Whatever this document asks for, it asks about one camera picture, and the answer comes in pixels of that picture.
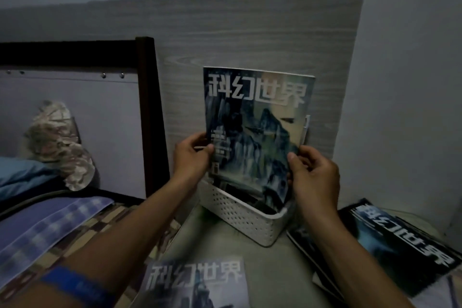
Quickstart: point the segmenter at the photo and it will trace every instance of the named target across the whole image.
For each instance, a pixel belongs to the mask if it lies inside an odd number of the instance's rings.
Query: black bed frame
[[[146,197],[170,178],[154,39],[0,43],[0,66],[138,74]],[[142,200],[110,192],[116,202]]]

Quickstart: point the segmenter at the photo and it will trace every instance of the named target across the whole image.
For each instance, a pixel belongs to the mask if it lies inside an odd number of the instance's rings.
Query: basket
[[[265,214],[204,180],[198,191],[202,206],[264,247],[274,244],[295,211],[290,200],[279,213]]]

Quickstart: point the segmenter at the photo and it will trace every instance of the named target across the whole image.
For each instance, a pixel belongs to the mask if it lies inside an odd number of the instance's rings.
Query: blue wristband
[[[68,295],[77,298],[87,307],[107,307],[115,304],[115,296],[99,284],[63,266],[56,266],[40,279]]]

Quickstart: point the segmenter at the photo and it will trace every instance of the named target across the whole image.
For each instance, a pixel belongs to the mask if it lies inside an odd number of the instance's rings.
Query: plaid blanket
[[[46,253],[38,258],[31,266],[16,276],[3,288],[0,288],[0,308],[5,306],[7,302],[13,299],[16,294],[24,290],[31,282],[36,280],[46,270],[54,265],[59,264],[67,256],[83,247],[90,239],[100,232],[104,232],[115,223],[130,214],[137,206],[127,207],[123,204],[113,204],[88,221],[74,229],[69,235],[51,247]],[[135,299],[138,293],[143,276],[147,268],[147,264],[151,259],[159,259],[170,245],[174,236],[180,229],[180,224],[172,220],[168,229],[165,230],[163,236],[152,249],[145,264],[132,278],[130,285],[121,296],[115,308],[128,308]]]
[[[87,219],[112,204],[103,197],[43,201],[0,223],[0,287]]]

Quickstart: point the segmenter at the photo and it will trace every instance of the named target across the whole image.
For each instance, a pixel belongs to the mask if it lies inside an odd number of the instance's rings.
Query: forearm
[[[98,234],[62,265],[99,283],[107,291],[121,294],[134,270],[139,267],[162,235],[176,209],[188,195],[188,185],[171,179],[134,212]],[[49,285],[37,282],[14,302],[17,307],[59,305],[79,307],[80,303]]]
[[[338,216],[312,219],[310,233],[352,308],[411,308],[413,305]]]

